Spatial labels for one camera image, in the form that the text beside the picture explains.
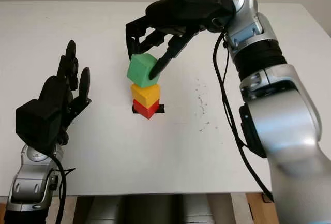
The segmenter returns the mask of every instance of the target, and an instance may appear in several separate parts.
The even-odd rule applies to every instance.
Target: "table surface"
[[[15,109],[38,98],[70,39],[77,44],[80,71],[91,69],[92,104],[68,130],[63,164],[76,168],[67,179],[69,195],[260,190],[224,115],[212,63],[217,35],[194,37],[161,75],[165,114],[149,121],[132,114],[125,24],[142,16],[147,5],[0,2],[0,196],[8,195],[20,166],[23,142],[15,134]],[[319,109],[324,126],[320,145],[331,157],[331,39],[302,5],[259,7]],[[151,54],[160,57],[165,49],[163,45]],[[222,69],[225,56],[221,49]],[[238,87],[231,64],[226,89],[239,128],[243,102]],[[246,153],[270,188],[267,160]]]

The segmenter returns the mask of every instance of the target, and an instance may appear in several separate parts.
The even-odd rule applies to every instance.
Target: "foam block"
[[[153,105],[157,99],[160,99],[160,86],[158,84],[148,88],[140,88],[136,84],[131,86],[133,98],[145,108]]]
[[[133,54],[127,73],[127,77],[140,88],[146,88],[157,84],[160,75],[150,80],[148,74],[156,64],[157,59],[152,55],[144,54]]]
[[[152,106],[150,106],[148,109],[142,106],[139,102],[136,100],[133,100],[133,108],[138,113],[146,117],[147,119],[150,119],[153,114],[159,109],[160,107],[160,100],[158,99]]]

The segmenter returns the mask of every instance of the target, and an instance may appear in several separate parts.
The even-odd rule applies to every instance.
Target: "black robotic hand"
[[[49,155],[56,143],[68,143],[68,126],[91,102],[88,67],[81,74],[79,95],[73,98],[72,91],[78,88],[77,74],[76,44],[71,40],[57,74],[46,80],[39,99],[16,109],[16,133],[28,146]]]
[[[149,73],[152,79],[177,57],[186,44],[200,31],[221,32],[234,17],[232,0],[160,0],[150,4],[146,15],[126,25],[126,41],[129,58],[133,54],[148,51],[164,42],[167,34],[173,35],[166,53]],[[155,30],[143,42],[148,28]]]

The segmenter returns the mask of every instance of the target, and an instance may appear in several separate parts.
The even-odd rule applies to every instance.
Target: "green cube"
[[[156,64],[157,59],[152,55],[133,54],[131,57],[127,77],[140,88],[146,88],[157,84],[160,74],[152,80],[148,78],[149,72]]]

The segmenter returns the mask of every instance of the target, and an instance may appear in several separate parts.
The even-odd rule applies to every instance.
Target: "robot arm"
[[[318,145],[316,107],[257,1],[234,3],[227,41],[241,79],[242,127],[250,150],[268,159],[279,220],[329,223],[331,161]]]
[[[66,195],[65,174],[60,161],[62,146],[68,143],[67,128],[91,102],[88,98],[89,68],[83,69],[79,94],[76,44],[70,41],[61,57],[57,74],[50,76],[38,99],[16,109],[16,133],[26,143],[21,167],[13,179],[5,213],[5,223],[45,223],[59,168],[63,191],[56,223],[60,223]]]
[[[157,13],[167,16],[171,23]],[[127,24],[129,55],[160,45],[166,34],[174,35],[168,44],[168,51],[172,51],[176,47],[174,39],[180,40],[191,30],[197,34],[225,29],[228,49],[241,80],[245,104],[239,111],[247,147],[268,159],[280,222],[331,223],[331,161],[318,145],[321,120],[294,67],[283,57],[268,19],[258,13],[257,0],[162,0],[151,4],[143,18],[162,38],[153,39],[152,33],[146,39],[148,46],[140,50],[139,39],[135,46],[130,45],[133,42],[129,39],[132,27],[139,24]],[[143,35],[142,30],[136,32],[136,37]],[[187,42],[189,39],[179,44],[176,55]],[[167,53],[152,69],[150,78],[175,57],[169,58]]]

